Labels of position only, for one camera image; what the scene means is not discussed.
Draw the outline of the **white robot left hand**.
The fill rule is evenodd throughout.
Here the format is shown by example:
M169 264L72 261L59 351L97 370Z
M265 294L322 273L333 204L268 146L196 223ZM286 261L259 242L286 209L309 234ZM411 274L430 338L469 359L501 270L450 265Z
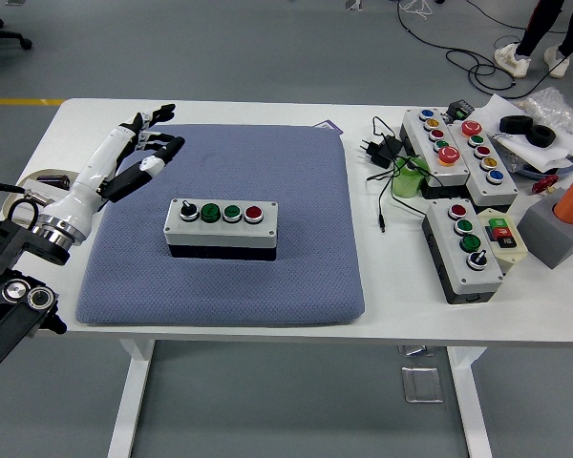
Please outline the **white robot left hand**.
M136 114L103 140L78 174L70 192L46 206L34 233L78 245L89 237L92 218L106 202L117 202L156 177L184 144L180 136L149 129L174 117L174 104Z

